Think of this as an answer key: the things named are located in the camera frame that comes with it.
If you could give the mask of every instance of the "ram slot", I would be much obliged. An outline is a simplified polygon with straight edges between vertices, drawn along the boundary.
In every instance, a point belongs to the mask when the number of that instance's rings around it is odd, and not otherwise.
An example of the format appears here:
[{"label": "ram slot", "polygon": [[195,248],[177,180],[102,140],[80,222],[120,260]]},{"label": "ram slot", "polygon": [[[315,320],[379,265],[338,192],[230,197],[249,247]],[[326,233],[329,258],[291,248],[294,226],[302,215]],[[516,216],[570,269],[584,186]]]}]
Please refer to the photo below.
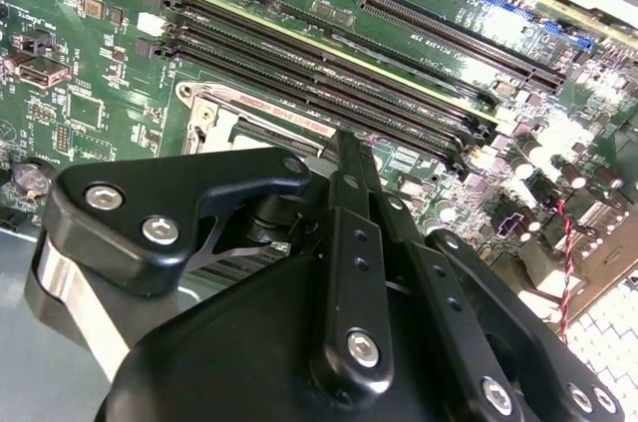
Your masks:
[{"label": "ram slot", "polygon": [[374,71],[304,45],[292,37],[269,31],[230,12],[206,8],[200,3],[187,3],[183,5],[179,14],[184,19],[183,24],[189,28],[205,28],[203,31],[217,33],[221,31],[222,25],[240,28],[245,35],[261,41],[263,49],[278,52],[288,58],[292,57],[293,63],[298,63],[302,59],[359,91],[368,92],[377,97],[385,95],[390,98],[387,101],[391,105],[403,106],[406,111],[412,113],[414,118],[425,117],[440,125],[458,128],[481,142],[490,143],[495,136],[495,124],[491,121],[464,112],[461,108],[432,96],[424,95]]},{"label": "ram slot", "polygon": [[371,15],[484,63],[532,90],[555,95],[565,82],[565,76],[551,68],[513,54],[408,0],[359,0],[359,5]]},{"label": "ram slot", "polygon": [[[165,8],[165,7],[173,7],[175,1],[169,0],[147,0],[152,5],[157,5],[157,8]],[[177,6],[180,6],[182,2],[187,2],[188,0],[176,0]],[[291,6],[280,0],[251,0],[258,4],[263,5],[264,8],[268,7],[276,7],[277,10],[285,14],[291,18],[294,18],[298,21],[303,21],[315,28],[321,29],[326,38],[333,39],[336,42],[347,41],[350,44],[353,44],[360,48],[365,48],[366,52],[381,55],[383,60],[396,68],[400,68],[404,71],[411,73],[413,76],[420,79],[428,79],[431,81],[432,79],[440,81],[444,85],[448,85],[449,87],[454,87],[459,94],[481,101],[483,105],[486,105],[489,108],[493,108],[498,104],[498,101],[488,92],[483,91],[476,86],[456,80],[449,75],[438,72],[433,68],[428,68],[424,66],[418,60],[411,58],[407,55],[404,55],[390,47],[384,46],[376,41],[370,40],[368,38],[357,35],[351,31],[344,30],[343,28],[322,20],[321,18],[316,17],[310,13],[306,13],[303,10],[300,10],[294,6]]]},{"label": "ram slot", "polygon": [[440,142],[426,138],[419,126],[408,125],[405,122],[388,118],[383,112],[369,108],[367,105],[334,98],[326,92],[317,90],[312,85],[290,76],[273,75],[220,53],[188,43],[178,42],[171,47],[161,48],[158,53],[167,58],[180,58],[207,67],[219,75],[261,88],[273,97],[281,98],[299,107],[307,106],[348,127],[383,135],[399,146],[446,164],[448,170],[456,173],[462,180],[470,173],[458,151],[447,146],[442,147]]},{"label": "ram slot", "polygon": [[429,120],[423,115],[397,107],[388,101],[378,98],[376,95],[353,88],[317,70],[304,67],[299,60],[292,62],[285,57],[272,53],[267,49],[252,45],[228,34],[220,33],[218,29],[204,27],[194,22],[180,28],[171,34],[172,37],[196,45],[211,46],[221,51],[231,51],[235,57],[269,66],[280,72],[282,77],[296,78],[306,85],[314,85],[317,90],[333,98],[348,100],[381,111],[397,120],[404,121],[406,125],[414,126],[419,123],[421,133],[427,138],[439,142],[441,147],[453,146],[461,151],[466,146],[473,146],[476,140],[470,135],[460,134],[459,131],[443,126],[437,121]]}]

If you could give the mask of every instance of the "cable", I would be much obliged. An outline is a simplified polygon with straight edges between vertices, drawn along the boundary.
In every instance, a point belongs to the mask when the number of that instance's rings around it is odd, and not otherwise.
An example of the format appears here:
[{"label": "cable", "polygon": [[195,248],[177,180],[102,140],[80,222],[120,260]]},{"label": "cable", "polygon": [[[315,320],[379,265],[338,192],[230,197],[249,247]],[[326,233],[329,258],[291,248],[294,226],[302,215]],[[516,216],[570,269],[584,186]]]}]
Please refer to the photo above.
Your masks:
[{"label": "cable", "polygon": [[573,259],[573,221],[571,215],[565,211],[565,201],[561,200],[556,205],[558,213],[565,219],[565,256],[567,262],[565,263],[565,288],[562,292],[562,298],[560,299],[560,337],[567,343],[567,327],[569,325],[569,308],[567,303],[569,302],[569,282],[571,274],[574,271],[574,259]]}]

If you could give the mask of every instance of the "pcie slot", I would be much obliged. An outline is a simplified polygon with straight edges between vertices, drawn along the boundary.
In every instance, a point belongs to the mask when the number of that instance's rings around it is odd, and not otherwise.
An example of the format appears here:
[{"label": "pcie slot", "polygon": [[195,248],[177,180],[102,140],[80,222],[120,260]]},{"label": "pcie slot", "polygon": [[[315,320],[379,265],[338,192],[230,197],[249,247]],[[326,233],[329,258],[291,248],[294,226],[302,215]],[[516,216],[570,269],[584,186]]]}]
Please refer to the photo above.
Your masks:
[{"label": "pcie slot", "polygon": [[[147,0],[147,1],[149,3],[158,5],[158,8],[168,3],[166,1],[160,1],[160,0]],[[280,1],[280,0],[251,0],[251,1],[260,3],[264,5],[264,7],[277,8],[277,11],[279,11],[282,14],[295,18],[296,20],[306,22],[309,25],[312,25],[316,28],[320,28],[321,30],[324,31],[326,38],[329,38],[329,39],[333,38],[335,39],[335,41],[347,40],[358,46],[367,48],[368,50],[374,53],[383,55],[388,62],[391,62],[391,64],[394,64],[399,68],[406,69],[417,77],[420,77],[420,75],[427,75],[430,78],[434,78],[436,80],[441,81],[442,83],[455,87],[457,91],[459,91],[459,93],[461,93],[462,95],[470,97],[470,98],[476,98],[491,108],[497,105],[497,100],[490,93],[487,93],[471,85],[470,83],[467,83],[461,80],[456,80],[445,73],[439,72],[433,68],[428,68],[414,58],[404,55],[390,47],[379,44],[373,40],[359,36],[351,31],[344,30],[338,25],[324,21],[321,18],[318,18],[310,13],[306,13],[283,1]]]},{"label": "pcie slot", "polygon": [[335,121],[343,122],[370,133],[384,135],[402,147],[428,155],[445,163],[448,170],[457,173],[461,179],[464,179],[469,173],[459,153],[445,151],[437,145],[433,145],[432,142],[424,141],[419,136],[409,134],[402,125],[389,119],[381,112],[370,108],[361,108],[354,104],[348,106],[335,104],[334,101],[327,100],[312,91],[308,91],[307,88],[304,88],[304,85],[299,85],[292,80],[282,81],[275,76],[260,72],[236,61],[229,61],[221,55],[192,45],[178,43],[172,48],[160,49],[159,53],[163,53],[165,57],[169,58],[181,58],[210,68],[220,75],[231,79],[239,79],[248,85],[263,88],[264,91],[274,97],[298,106],[308,106]]},{"label": "pcie slot", "polygon": [[556,94],[565,82],[564,75],[521,55],[514,55],[507,48],[472,34],[410,1],[360,0],[359,5],[378,18],[480,61],[532,89]]},{"label": "pcie slot", "polygon": [[299,63],[293,63],[278,54],[268,52],[262,47],[239,40],[231,35],[215,33],[213,28],[207,28],[195,22],[189,22],[185,27],[173,33],[173,36],[194,44],[210,45],[213,48],[216,47],[226,52],[232,51],[236,56],[244,60],[263,64],[275,69],[280,72],[282,77],[293,77],[297,79],[297,81],[315,86],[326,95],[332,95],[337,99],[344,99],[350,103],[374,108],[387,114],[389,117],[403,120],[407,125],[413,126],[413,122],[421,123],[422,126],[419,126],[421,132],[428,134],[428,139],[438,142],[442,147],[453,145],[453,147],[461,151],[465,146],[473,145],[476,142],[469,135],[459,134],[459,132],[454,131],[454,129],[447,128],[437,124],[437,122],[427,120],[410,111],[398,108],[392,103],[386,102],[374,95],[366,94],[362,91],[353,92],[351,87],[330,76],[305,68]]},{"label": "pcie slot", "polygon": [[[449,126],[460,127],[475,138],[487,139],[488,143],[491,141],[490,137],[494,136],[492,122],[482,120],[476,115],[468,114],[460,108],[419,93],[366,68],[354,65],[329,53],[321,52],[316,48],[308,47],[308,45],[304,45],[287,35],[269,32],[258,24],[230,12],[208,8],[200,2],[188,2],[183,5],[179,14],[188,20],[185,24],[189,27],[219,31],[216,29],[220,26],[217,23],[221,23],[240,28],[242,33],[246,35],[258,38],[261,41],[268,41],[269,47],[276,46],[287,53],[294,54],[298,58],[303,58],[313,63],[317,67],[326,68],[345,78],[346,82],[356,81],[357,85],[354,87],[359,90],[367,89],[375,95],[392,95],[395,106],[397,106],[398,102],[405,101],[407,107],[422,110],[421,113],[413,110],[415,117],[422,116],[425,112],[431,113],[431,118]],[[202,20],[206,20],[207,25],[204,26]]]},{"label": "pcie slot", "polygon": [[259,125],[255,125],[249,121],[239,118],[239,121],[235,125],[235,129],[239,130],[241,134],[250,136],[255,140],[263,141],[269,145],[281,146],[292,151],[300,158],[307,158],[310,156],[317,156],[317,148],[305,145],[300,141],[293,140],[281,133],[275,133],[274,131],[263,128]]}]

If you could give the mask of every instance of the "green circuit board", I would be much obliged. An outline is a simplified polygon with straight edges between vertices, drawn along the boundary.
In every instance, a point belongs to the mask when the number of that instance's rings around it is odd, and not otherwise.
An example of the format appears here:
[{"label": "green circuit board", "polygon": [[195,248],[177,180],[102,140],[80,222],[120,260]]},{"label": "green circuit board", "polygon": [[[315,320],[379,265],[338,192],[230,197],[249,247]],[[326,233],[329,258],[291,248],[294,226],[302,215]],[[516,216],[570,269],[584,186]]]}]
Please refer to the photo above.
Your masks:
[{"label": "green circuit board", "polygon": [[[450,175],[436,158],[384,135],[355,129],[373,147],[388,191],[400,193],[405,175],[423,182],[427,189],[422,194],[404,198],[417,221],[436,216],[437,201],[455,201],[457,216],[447,225],[476,246],[492,243],[494,254],[512,242],[495,240],[493,233],[479,230],[487,224],[497,196],[521,186],[512,182],[507,164],[500,163],[516,138],[537,135],[555,155],[578,163],[589,175],[596,165],[613,165],[614,133],[638,107],[638,41],[551,0],[403,1],[561,75],[564,83],[553,94],[527,88],[480,59],[379,18],[362,8],[362,0],[202,1],[493,123],[500,133],[491,144],[495,163],[475,169],[465,181]],[[292,17],[273,1],[302,16]],[[337,126],[348,126],[210,66],[140,54],[141,40],[165,41],[158,25],[165,30],[166,23],[176,24],[174,14],[149,0],[0,2],[8,10],[0,26],[0,58],[11,59],[21,44],[20,35],[39,29],[54,37],[44,57],[68,70],[62,81],[43,88],[17,76],[11,65],[0,69],[0,165],[5,169],[26,157],[43,159],[60,170],[94,161],[178,155],[190,117],[189,107],[176,92],[183,82],[217,85],[258,100],[261,106],[248,106],[247,111],[318,145]],[[328,33],[303,15],[339,31]],[[232,26],[223,31],[255,47],[268,44]],[[392,64],[378,50],[355,43],[354,36],[404,56],[423,72]],[[460,91],[462,84],[489,94],[494,104]],[[291,123],[295,115],[308,120],[303,125]],[[311,120],[327,130],[313,131]],[[32,214],[37,222],[44,200],[33,201],[6,185],[2,203]]]}]

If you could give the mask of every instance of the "screw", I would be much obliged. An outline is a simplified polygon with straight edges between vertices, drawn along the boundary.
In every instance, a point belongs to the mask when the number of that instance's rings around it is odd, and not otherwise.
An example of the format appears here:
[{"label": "screw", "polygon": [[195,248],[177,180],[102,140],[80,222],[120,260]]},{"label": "screw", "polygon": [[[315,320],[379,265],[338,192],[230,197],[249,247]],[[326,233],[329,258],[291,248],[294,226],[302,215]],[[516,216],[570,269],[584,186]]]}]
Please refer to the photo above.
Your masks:
[{"label": "screw", "polygon": [[155,244],[169,245],[177,240],[179,231],[173,220],[157,215],[144,221],[142,234]]},{"label": "screw", "polygon": [[611,400],[611,397],[609,397],[604,390],[594,386],[594,394],[596,394],[596,398],[598,399],[600,405],[602,405],[603,409],[605,409],[610,414],[616,413],[616,411],[618,410],[616,408],[616,404],[614,404],[614,401]]},{"label": "screw", "polygon": [[458,249],[459,248],[459,242],[456,239],[454,239],[451,235],[446,234],[444,239],[448,243],[448,246],[451,247],[452,249]]},{"label": "screw", "polygon": [[343,179],[350,188],[354,188],[355,190],[359,188],[359,183],[357,183],[357,180],[354,177],[350,175],[344,175]]},{"label": "screw", "polygon": [[358,330],[348,335],[348,350],[364,367],[374,367],[379,363],[379,349],[372,338]]},{"label": "screw", "polygon": [[395,210],[402,210],[403,203],[399,198],[395,198],[394,196],[388,196],[388,201],[390,202],[390,206],[392,206]]},{"label": "screw", "polygon": [[297,173],[297,174],[303,173],[303,168],[301,167],[301,163],[299,163],[297,160],[294,160],[292,158],[286,158],[285,160],[283,160],[283,164],[286,168],[288,168],[293,173]]},{"label": "screw", "polygon": [[85,194],[89,206],[96,210],[110,211],[119,208],[124,203],[122,193],[110,186],[93,186]]},{"label": "screw", "polygon": [[593,406],[591,405],[591,401],[589,400],[589,397],[587,397],[582,390],[580,390],[574,384],[567,384],[567,388],[569,389],[569,393],[571,394],[572,400],[584,412],[587,412],[588,414],[590,414],[594,410]]},{"label": "screw", "polygon": [[505,389],[491,377],[484,377],[480,388],[487,401],[502,415],[511,415],[513,407]]}]

